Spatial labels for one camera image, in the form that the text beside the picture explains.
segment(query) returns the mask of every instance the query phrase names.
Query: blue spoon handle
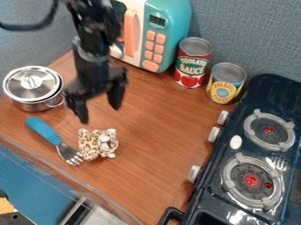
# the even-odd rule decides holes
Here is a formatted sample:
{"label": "blue spoon handle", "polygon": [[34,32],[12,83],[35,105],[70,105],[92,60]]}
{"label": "blue spoon handle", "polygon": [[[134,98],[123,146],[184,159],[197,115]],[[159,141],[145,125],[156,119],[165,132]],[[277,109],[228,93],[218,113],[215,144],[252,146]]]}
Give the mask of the blue spoon handle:
{"label": "blue spoon handle", "polygon": [[30,117],[26,120],[26,125],[34,132],[45,138],[52,145],[58,146],[62,144],[62,139],[60,138],[60,136],[44,120],[38,117]]}

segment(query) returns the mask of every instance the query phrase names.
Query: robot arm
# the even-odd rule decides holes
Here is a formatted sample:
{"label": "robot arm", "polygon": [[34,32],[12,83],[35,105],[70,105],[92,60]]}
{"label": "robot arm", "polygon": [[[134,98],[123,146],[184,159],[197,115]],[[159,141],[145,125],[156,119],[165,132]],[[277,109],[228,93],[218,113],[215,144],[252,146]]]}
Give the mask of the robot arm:
{"label": "robot arm", "polygon": [[[114,14],[112,0],[65,0],[78,37],[73,41],[73,53],[77,78],[64,90],[67,106],[82,123],[88,123],[86,100],[106,92],[109,104],[118,110],[121,107],[125,86],[128,82],[126,69],[109,67],[110,46],[120,35],[120,24]],[[49,14],[36,25],[6,25],[0,28],[9,31],[40,30],[51,24],[59,0],[53,0]]]}

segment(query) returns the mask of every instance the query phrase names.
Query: tomato sauce can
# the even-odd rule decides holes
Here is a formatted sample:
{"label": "tomato sauce can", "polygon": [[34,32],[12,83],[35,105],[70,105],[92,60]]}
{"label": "tomato sauce can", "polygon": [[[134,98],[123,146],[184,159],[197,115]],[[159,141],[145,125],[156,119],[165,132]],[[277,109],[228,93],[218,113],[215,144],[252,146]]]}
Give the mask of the tomato sauce can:
{"label": "tomato sauce can", "polygon": [[219,104],[234,103],[245,84],[246,72],[239,66],[222,62],[213,66],[207,84],[208,97]]}
{"label": "tomato sauce can", "polygon": [[196,37],[182,40],[176,62],[175,81],[186,88],[201,86],[211,57],[212,46],[206,40]]}

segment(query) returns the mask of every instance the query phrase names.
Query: toy stove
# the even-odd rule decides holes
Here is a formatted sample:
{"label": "toy stove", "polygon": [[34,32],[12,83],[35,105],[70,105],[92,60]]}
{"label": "toy stove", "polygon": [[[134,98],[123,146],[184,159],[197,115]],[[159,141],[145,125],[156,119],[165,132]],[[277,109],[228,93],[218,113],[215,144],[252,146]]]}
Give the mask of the toy stove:
{"label": "toy stove", "polygon": [[301,83],[255,77],[232,113],[221,112],[206,166],[193,166],[187,212],[159,224],[301,224]]}

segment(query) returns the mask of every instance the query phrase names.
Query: microwave button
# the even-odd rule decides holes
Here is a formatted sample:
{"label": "microwave button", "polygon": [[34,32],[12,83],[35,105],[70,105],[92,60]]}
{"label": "microwave button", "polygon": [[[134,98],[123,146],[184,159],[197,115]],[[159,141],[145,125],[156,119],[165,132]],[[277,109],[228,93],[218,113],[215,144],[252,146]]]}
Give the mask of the microwave button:
{"label": "microwave button", "polygon": [[157,72],[159,69],[159,66],[155,62],[148,60],[143,61],[143,67],[151,72]]}
{"label": "microwave button", "polygon": [[146,47],[146,49],[152,51],[154,49],[154,42],[146,41],[145,42],[145,47]]}
{"label": "microwave button", "polygon": [[163,46],[160,46],[160,45],[156,45],[156,46],[155,46],[155,52],[158,53],[158,54],[163,54],[163,52],[164,52],[164,47],[163,47]]}
{"label": "microwave button", "polygon": [[147,38],[148,40],[155,40],[155,36],[156,36],[156,33],[153,32],[153,31],[148,31],[148,32],[146,33],[146,38]]}
{"label": "microwave button", "polygon": [[156,42],[160,45],[164,45],[165,39],[166,39],[166,36],[164,34],[160,33],[160,34],[157,34]]}
{"label": "microwave button", "polygon": [[145,54],[144,54],[145,58],[148,60],[151,60],[153,55],[154,54],[151,51],[145,51]]}
{"label": "microwave button", "polygon": [[160,64],[163,61],[163,56],[161,54],[155,54],[154,62]]}

